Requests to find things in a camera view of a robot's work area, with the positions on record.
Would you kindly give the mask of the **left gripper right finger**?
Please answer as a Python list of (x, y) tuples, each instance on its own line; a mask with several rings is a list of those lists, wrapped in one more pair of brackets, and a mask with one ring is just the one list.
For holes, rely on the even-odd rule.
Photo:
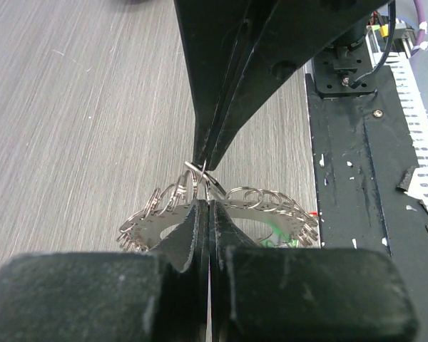
[(214, 341), (413, 341), (419, 321), (392, 260), (367, 249), (264, 248), (210, 231)]

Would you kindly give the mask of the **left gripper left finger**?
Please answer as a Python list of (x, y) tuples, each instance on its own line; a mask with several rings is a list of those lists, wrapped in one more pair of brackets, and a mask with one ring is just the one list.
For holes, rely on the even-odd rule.
[(208, 203), (153, 250), (23, 254), (0, 268), (0, 341), (204, 341)]

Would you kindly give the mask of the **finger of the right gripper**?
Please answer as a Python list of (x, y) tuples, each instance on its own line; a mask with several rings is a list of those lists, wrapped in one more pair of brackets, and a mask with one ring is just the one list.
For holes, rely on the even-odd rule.
[(276, 1), (240, 56), (228, 95), (207, 145), (214, 170), (246, 122), (295, 71), (369, 16), (384, 1)]
[(216, 166), (244, 49), (255, 23), (253, 1), (175, 1), (195, 110), (193, 162)]

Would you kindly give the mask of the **large metal keyring with rings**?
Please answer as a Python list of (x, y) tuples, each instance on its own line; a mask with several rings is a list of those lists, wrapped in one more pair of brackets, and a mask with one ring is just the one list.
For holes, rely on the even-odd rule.
[(206, 224), (211, 232), (230, 224), (237, 235), (262, 247), (259, 241), (274, 224), (298, 240), (297, 248), (320, 247), (318, 218), (290, 196), (252, 186), (226, 191), (225, 199), (206, 199), (195, 173), (185, 167), (176, 181), (152, 191), (144, 207), (119, 227), (116, 241), (125, 252), (146, 252), (175, 230), (192, 208), (199, 207), (208, 211)]

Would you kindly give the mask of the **green key tag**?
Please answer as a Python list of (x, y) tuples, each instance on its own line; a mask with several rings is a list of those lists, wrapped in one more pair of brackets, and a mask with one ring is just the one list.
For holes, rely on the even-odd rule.
[(292, 239), (288, 234), (285, 234), (274, 224), (270, 225), (271, 233), (266, 234), (265, 238), (259, 243), (266, 248), (297, 248), (299, 242), (297, 239)]

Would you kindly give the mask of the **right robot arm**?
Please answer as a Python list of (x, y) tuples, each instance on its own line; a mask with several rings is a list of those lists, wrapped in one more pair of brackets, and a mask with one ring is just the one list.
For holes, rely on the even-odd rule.
[(381, 1), (175, 2), (195, 110), (193, 162), (214, 170), (238, 131), (321, 51), (358, 49)]

